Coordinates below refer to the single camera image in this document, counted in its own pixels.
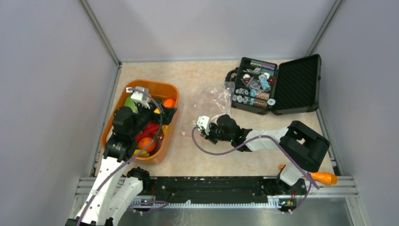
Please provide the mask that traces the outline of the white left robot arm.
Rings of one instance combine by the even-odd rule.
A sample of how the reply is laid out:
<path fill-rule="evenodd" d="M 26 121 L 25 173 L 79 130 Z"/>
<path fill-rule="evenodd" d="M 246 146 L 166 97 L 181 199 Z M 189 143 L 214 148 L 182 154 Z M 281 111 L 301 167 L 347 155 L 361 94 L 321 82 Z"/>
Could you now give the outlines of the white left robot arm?
<path fill-rule="evenodd" d="M 133 199 L 150 191 L 149 172 L 136 168 L 125 178 L 121 188 L 116 187 L 128 164 L 137 157 L 136 137 L 149 123 L 168 125 L 177 108 L 163 105 L 139 107 L 134 113 L 128 106 L 117 108 L 113 114 L 113 132 L 105 145 L 103 160 L 89 195 L 67 226 L 116 226 Z"/>

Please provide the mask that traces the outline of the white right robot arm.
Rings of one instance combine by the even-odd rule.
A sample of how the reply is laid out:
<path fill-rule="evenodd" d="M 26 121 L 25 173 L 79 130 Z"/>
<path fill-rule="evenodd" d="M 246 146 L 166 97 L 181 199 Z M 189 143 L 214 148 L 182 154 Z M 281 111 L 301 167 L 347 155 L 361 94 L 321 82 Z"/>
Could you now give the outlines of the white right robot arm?
<path fill-rule="evenodd" d="M 196 122 L 201 136 L 217 144 L 230 142 L 234 151 L 255 152 L 279 149 L 290 163 L 280 170 L 276 188 L 288 194 L 301 178 L 310 178 L 318 172 L 330 148 L 330 142 L 301 121 L 292 121 L 286 128 L 275 130 L 254 130 L 241 128 L 229 115 L 224 114 L 212 122 L 207 116 L 200 116 Z"/>

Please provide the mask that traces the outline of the clear zip top bag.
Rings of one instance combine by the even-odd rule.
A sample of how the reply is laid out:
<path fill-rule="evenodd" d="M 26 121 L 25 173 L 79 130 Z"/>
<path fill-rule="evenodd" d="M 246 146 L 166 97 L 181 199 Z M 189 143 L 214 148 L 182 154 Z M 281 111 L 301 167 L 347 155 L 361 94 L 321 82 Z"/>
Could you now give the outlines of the clear zip top bag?
<path fill-rule="evenodd" d="M 222 115 L 231 115 L 231 103 L 235 84 L 223 82 L 218 84 L 203 85 L 189 95 L 188 102 L 184 104 L 182 112 L 182 125 L 180 134 L 188 137 L 191 130 L 197 125 L 198 118 L 206 116 L 209 122 L 215 123 Z"/>

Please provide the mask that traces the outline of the green napa cabbage toy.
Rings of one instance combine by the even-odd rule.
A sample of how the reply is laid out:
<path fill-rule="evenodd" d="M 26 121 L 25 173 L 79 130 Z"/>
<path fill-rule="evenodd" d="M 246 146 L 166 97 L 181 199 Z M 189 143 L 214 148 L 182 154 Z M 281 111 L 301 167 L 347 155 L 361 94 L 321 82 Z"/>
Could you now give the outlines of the green napa cabbage toy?
<path fill-rule="evenodd" d="M 138 108 L 135 102 L 130 97 L 126 99 L 124 106 L 129 107 L 133 113 L 138 113 Z"/>

